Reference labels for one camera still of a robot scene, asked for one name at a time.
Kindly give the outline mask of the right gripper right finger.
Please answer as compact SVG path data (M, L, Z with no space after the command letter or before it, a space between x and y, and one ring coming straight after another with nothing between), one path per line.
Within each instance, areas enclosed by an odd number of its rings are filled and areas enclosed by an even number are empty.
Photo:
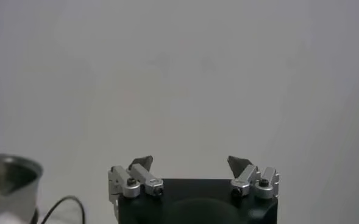
M233 173L230 180L232 197L243 198L251 192L262 200L279 196L279 173L275 168L267 167L261 173L248 159L235 156L228 156L227 162Z

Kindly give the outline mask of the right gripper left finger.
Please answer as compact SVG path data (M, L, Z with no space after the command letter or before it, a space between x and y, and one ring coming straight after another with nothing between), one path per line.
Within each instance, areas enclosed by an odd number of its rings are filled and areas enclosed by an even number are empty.
M109 201L115 203L119 196L125 198L137 198L144 192L153 197L164 194L164 182L161 178L150 173L153 156L135 158L131 164L113 166L108 171L108 197Z

